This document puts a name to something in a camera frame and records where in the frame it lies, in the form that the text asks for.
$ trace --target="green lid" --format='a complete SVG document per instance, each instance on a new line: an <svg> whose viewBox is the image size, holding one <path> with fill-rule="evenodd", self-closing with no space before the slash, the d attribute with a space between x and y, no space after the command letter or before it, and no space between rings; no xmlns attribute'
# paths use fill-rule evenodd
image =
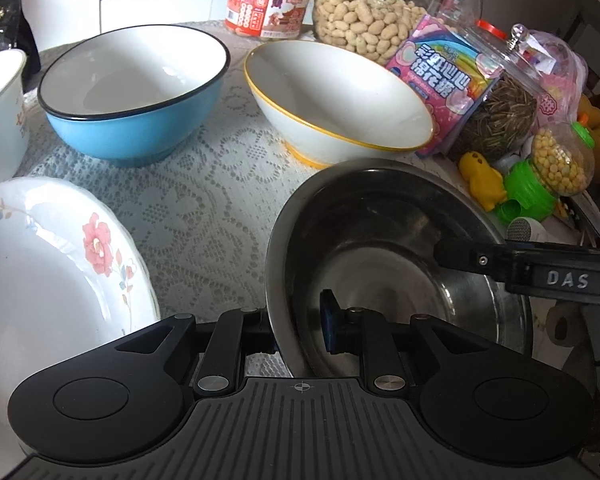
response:
<svg viewBox="0 0 600 480"><path fill-rule="evenodd" d="M584 143L587 145L587 147L593 150L593 148L596 145L596 141L593 140L593 137L591 137L589 130L587 130L586 127L582 126L582 124L580 124L580 123L571 123L571 127L578 134L578 136L584 141Z"/></svg>
<svg viewBox="0 0 600 480"><path fill-rule="evenodd" d="M496 215L506 225L519 216L541 222L554 212L556 197L538 181L528 160L518 162L504 179L508 200L496 207Z"/></svg>

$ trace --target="metal bowl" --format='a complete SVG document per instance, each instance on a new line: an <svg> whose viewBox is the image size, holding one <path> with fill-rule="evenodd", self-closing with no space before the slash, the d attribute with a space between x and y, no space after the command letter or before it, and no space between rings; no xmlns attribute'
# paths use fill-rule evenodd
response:
<svg viewBox="0 0 600 480"><path fill-rule="evenodd" d="M355 376L358 359L330 355L318 295L407 323L426 313L530 354L528 299L478 274L439 267L441 235L503 243L461 192L389 160L354 160L307 180L282 209L269 240L266 295L280 353L295 376Z"/></svg>

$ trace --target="lace tablecloth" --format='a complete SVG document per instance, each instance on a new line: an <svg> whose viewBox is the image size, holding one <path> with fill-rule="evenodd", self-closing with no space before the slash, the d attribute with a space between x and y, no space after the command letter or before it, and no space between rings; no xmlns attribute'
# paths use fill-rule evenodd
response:
<svg viewBox="0 0 600 480"><path fill-rule="evenodd" d="M222 22L187 25L223 41L232 63L215 111L173 155L137 169L81 155L56 136L31 89L25 96L31 140L18 176L63 178L92 192L134 238L161 315L191 312L206 322L225 310L265 305L271 229L286 200L315 170L285 149L251 95L242 62L258 43L228 33ZM69 47L43 52L43 70ZM430 159L402 160L454 179ZM288 375L279 356L251 358L248 373Z"/></svg>

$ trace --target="pink flower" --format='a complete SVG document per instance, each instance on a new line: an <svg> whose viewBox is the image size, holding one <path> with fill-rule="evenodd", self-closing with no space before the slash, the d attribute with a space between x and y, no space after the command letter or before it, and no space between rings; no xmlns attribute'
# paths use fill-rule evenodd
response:
<svg viewBox="0 0 600 480"><path fill-rule="evenodd" d="M109 277L113 254L111 254L111 232L104 222L98 223L99 216L94 213L89 223L82 226L84 231L84 251L87 261L93 266L96 274Z"/></svg>

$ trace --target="jar label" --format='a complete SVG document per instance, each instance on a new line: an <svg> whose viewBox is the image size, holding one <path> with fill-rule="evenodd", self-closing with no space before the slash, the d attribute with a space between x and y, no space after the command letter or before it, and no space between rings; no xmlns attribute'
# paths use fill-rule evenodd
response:
<svg viewBox="0 0 600 480"><path fill-rule="evenodd" d="M294 38L300 34L309 0L228 0L226 26L237 34Z"/></svg>

